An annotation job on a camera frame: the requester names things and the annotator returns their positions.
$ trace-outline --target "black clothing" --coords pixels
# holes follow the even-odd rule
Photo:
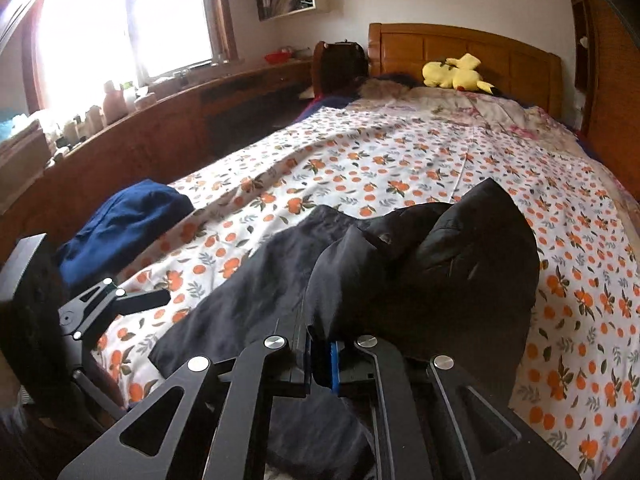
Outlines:
[[[486,180],[453,205],[358,220],[317,206],[171,327],[150,359],[168,377],[193,356],[237,356],[300,308],[320,340],[381,336],[407,356],[445,353],[507,402],[538,285],[534,235]],[[326,388],[276,399],[269,456],[297,478],[362,478],[367,431]]]

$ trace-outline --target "wooden headboard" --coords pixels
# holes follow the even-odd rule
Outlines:
[[[553,117],[562,114],[560,58],[510,38],[424,23],[371,23],[369,74],[402,72],[422,80],[427,61],[461,57],[467,52],[482,61],[485,81],[521,102],[537,104]]]

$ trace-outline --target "white wall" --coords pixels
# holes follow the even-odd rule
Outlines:
[[[273,22],[260,22],[255,0],[229,0],[238,56],[253,60],[275,50],[280,42]]]
[[[0,55],[0,109],[28,114],[27,98],[22,82],[22,30],[12,35]]]
[[[532,44],[562,59],[565,118],[574,102],[574,18],[570,0],[331,0],[328,14],[277,20],[280,42],[357,41],[365,50],[371,22],[439,23],[476,28]]]

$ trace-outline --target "floral bedding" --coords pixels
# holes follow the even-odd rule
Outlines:
[[[640,412],[638,205],[560,124],[507,100],[414,89],[323,108],[175,182],[196,211],[118,277],[128,291],[166,287],[172,300],[117,319],[96,358],[126,399],[143,399],[162,380],[147,357],[158,338],[316,205],[381,216],[457,201],[486,178],[513,197],[540,254],[510,406],[596,478]]]

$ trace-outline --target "window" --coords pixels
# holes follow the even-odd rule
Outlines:
[[[224,0],[43,0],[34,53],[39,104],[69,118],[101,104],[108,80],[144,86],[232,59],[230,23],[215,2]]]

